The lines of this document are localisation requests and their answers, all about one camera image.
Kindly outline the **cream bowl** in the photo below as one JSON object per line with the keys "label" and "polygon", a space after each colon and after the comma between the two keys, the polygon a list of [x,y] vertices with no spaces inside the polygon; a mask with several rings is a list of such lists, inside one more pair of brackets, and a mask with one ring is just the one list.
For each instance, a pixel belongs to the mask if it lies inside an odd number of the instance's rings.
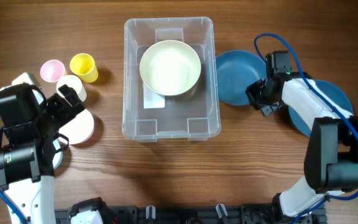
{"label": "cream bowl", "polygon": [[188,44],[163,40],[145,51],[139,73],[144,85],[152,91],[176,96],[195,86],[201,75],[201,60]]}

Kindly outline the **blue bowl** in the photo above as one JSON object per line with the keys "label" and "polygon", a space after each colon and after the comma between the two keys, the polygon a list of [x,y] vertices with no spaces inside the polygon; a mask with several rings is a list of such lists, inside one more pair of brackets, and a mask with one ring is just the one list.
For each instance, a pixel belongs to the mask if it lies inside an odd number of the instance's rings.
{"label": "blue bowl", "polygon": [[[342,109],[347,110],[350,113],[353,113],[353,107],[347,95],[335,84],[327,82],[324,80],[315,80],[316,86],[335,104],[340,106]],[[303,135],[309,137],[311,129],[308,125],[302,120],[300,115],[293,110],[291,107],[288,108],[290,119],[292,124],[296,129]]]}
{"label": "blue bowl", "polygon": [[266,77],[265,62],[245,50],[230,50],[216,58],[218,96],[223,103],[247,106],[246,89]]}

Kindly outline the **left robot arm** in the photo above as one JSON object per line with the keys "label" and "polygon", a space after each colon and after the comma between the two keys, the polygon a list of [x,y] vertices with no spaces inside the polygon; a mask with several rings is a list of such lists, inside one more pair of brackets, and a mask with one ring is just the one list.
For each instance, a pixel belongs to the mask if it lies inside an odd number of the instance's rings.
{"label": "left robot arm", "polygon": [[76,91],[62,85],[50,98],[22,83],[0,91],[0,198],[13,223],[55,223],[53,158],[59,129],[85,110]]}

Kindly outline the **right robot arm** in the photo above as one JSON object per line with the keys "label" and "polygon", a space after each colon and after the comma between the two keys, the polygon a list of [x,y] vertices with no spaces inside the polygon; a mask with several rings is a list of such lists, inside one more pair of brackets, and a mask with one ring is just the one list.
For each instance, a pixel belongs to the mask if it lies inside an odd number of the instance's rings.
{"label": "right robot arm", "polygon": [[287,51],[265,57],[266,76],[249,85],[250,104],[263,115],[288,106],[310,129],[304,175],[278,194],[278,220],[298,221],[330,199],[358,197],[358,116],[327,97],[310,76],[294,72]]}

